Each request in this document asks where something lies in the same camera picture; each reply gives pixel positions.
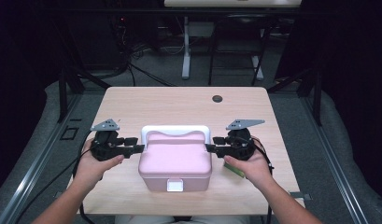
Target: wire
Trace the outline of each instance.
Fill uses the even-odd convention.
[[[132,63],[129,63],[129,65],[130,65],[131,67],[135,68],[136,70],[138,70],[138,71],[144,73],[144,74],[147,75],[148,77],[154,79],[155,81],[157,81],[157,82],[163,84],[164,86],[168,86],[168,87],[175,87],[175,86],[176,86],[176,85],[174,85],[174,84],[172,84],[172,83],[169,83],[169,82],[165,81],[164,79],[161,79],[160,77],[156,77],[156,76],[152,75],[151,73],[142,70],[141,68],[135,66],[135,65],[132,64]]]
[[[88,131],[88,133],[86,134],[86,136],[85,136],[85,139],[84,139],[84,141],[83,141],[83,143],[84,142],[86,142],[86,138],[87,138],[87,136],[90,134],[90,131]],[[21,213],[19,214],[19,216],[17,217],[17,219],[16,219],[16,222],[15,223],[19,223],[19,221],[21,220],[21,218],[22,218],[22,216],[24,216],[24,214],[25,214],[25,212],[31,207],[31,205],[35,202],[35,200],[54,182],[54,181],[56,181],[66,170],[68,170],[68,168],[69,167],[71,167],[71,165],[72,164],[74,164],[75,162],[76,162],[76,167],[78,168],[78,163],[79,163],[79,161],[80,161],[80,158],[86,153],[86,152],[88,152],[89,150],[91,150],[92,148],[90,148],[90,149],[88,149],[88,150],[86,150],[85,152],[83,152],[83,153],[80,153],[81,152],[81,150],[80,150],[80,152],[78,153],[78,155],[77,155],[77,157],[74,159],[74,160],[72,160],[59,174],[57,174],[55,177],[53,177],[53,179],[51,179],[51,181],[42,189],[42,190],[40,190],[37,194],[36,194],[36,196],[34,196],[34,198],[25,206],[25,208],[21,211]]]
[[[35,202],[35,200],[54,182],[57,180],[57,178],[59,178],[66,170],[68,170],[68,168],[74,164],[74,162],[80,160],[80,158],[86,153],[88,152],[89,150],[85,151],[83,154],[80,155],[80,157],[74,159],[73,161],[71,161],[59,174],[57,174],[53,179],[51,179],[51,181],[42,189],[40,190],[37,195],[27,204],[27,206],[25,206],[25,208],[22,210],[21,214],[18,216],[18,218],[16,219],[16,223],[19,223],[21,217],[25,214],[25,212],[30,208],[30,206]]]
[[[264,146],[263,144],[261,143],[261,141],[258,139],[258,138],[252,138],[252,140],[255,140],[257,142],[259,142],[261,144],[261,147],[258,147],[256,144],[255,147],[257,148],[258,151],[261,152],[261,154],[263,155],[263,157],[265,158],[266,162],[267,162],[267,165],[269,166],[269,172],[270,172],[270,175],[273,174],[273,169],[275,169],[275,167],[272,166],[272,163],[270,162],[269,158],[267,157],[267,153],[266,153],[266,150],[264,149]],[[267,224],[270,224],[272,221],[272,207],[270,206],[270,204],[268,204],[267,206],[267,218],[266,218],[266,223]]]

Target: black cable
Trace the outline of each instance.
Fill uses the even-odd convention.
[[[258,151],[261,152],[261,154],[263,155],[263,157],[265,158],[266,162],[267,162],[267,165],[269,166],[269,172],[270,172],[270,175],[273,175],[273,169],[275,169],[273,166],[272,166],[272,163],[270,162],[269,158],[267,157],[267,153],[266,153],[266,150],[264,149],[264,146],[263,144],[261,143],[261,141],[257,138],[252,138],[252,140],[255,140],[257,142],[259,142],[262,146],[262,148],[258,147],[256,144],[255,147],[257,148]],[[267,206],[267,218],[266,218],[266,223],[267,224],[270,224],[272,221],[272,207],[270,206],[270,204],[268,204]]]
[[[130,72],[130,74],[132,75],[133,86],[135,86],[135,77],[134,77],[134,73],[133,73],[133,70],[132,70],[132,67],[131,67],[131,66],[129,66],[129,72]]]
[[[75,175],[77,174],[77,170],[78,170],[78,165],[79,165],[79,162],[80,162],[80,158],[87,152],[87,151],[90,151],[91,149],[92,149],[92,147],[89,149],[89,150],[87,150],[87,151],[85,151],[85,152],[83,152],[82,153],[82,149],[83,149],[83,145],[84,145],[84,143],[86,142],[86,139],[87,139],[87,137],[89,136],[89,134],[91,133],[91,131],[88,131],[86,134],[85,134],[85,137],[83,138],[83,144],[81,144],[80,145],[80,148],[79,148],[79,150],[78,150],[78,157],[77,157],[77,163],[75,164],[75,166],[74,166],[74,169],[72,170],[72,178],[75,178]],[[80,216],[86,221],[86,222],[88,222],[89,224],[94,224],[87,216],[86,216],[86,214],[85,214],[85,211],[84,211],[84,209],[83,209],[83,203],[81,203],[80,204],[80,207],[79,207],[79,213],[80,213]]]
[[[15,223],[19,223],[21,217],[25,214],[25,212],[30,208],[30,206],[34,203],[34,201],[57,179],[62,175],[74,162],[76,162],[78,158],[71,161],[59,174],[57,174],[42,190],[40,190],[37,195],[25,206],[25,208],[22,210],[18,218],[16,219]]]
[[[85,138],[84,138],[84,141],[83,143],[86,142],[86,138],[87,136],[90,134],[90,131],[88,131],[88,133],[86,134]],[[25,206],[25,208],[21,211],[21,213],[19,214],[19,216],[17,217],[15,223],[19,223],[20,219],[22,218],[22,216],[24,216],[25,212],[31,207],[31,205],[35,202],[35,200],[54,182],[56,181],[66,170],[68,170],[69,167],[71,167],[72,164],[74,164],[74,162],[76,162],[76,167],[78,168],[78,163],[80,161],[80,158],[87,152],[85,151],[84,153],[78,153],[77,157],[71,161],[59,174],[57,174],[55,177],[53,177],[53,179],[51,179],[51,181],[42,189],[40,190],[36,196],[34,196],[34,198]]]
[[[152,78],[153,80],[155,80],[155,81],[157,81],[157,82],[163,84],[164,86],[167,86],[167,87],[175,87],[175,86],[176,86],[176,85],[174,85],[174,84],[171,84],[171,83],[165,81],[164,79],[161,79],[161,78],[159,78],[159,77],[156,77],[156,76],[152,75],[151,73],[142,70],[141,68],[135,66],[135,65],[132,64],[132,63],[129,63],[129,65],[132,66],[133,68],[135,68],[136,70],[138,70],[138,71],[144,73],[145,75],[147,75],[148,77]]]

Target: pink container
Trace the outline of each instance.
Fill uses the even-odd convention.
[[[138,172],[152,191],[207,190],[212,172],[205,149],[210,131],[199,125],[145,126]]]

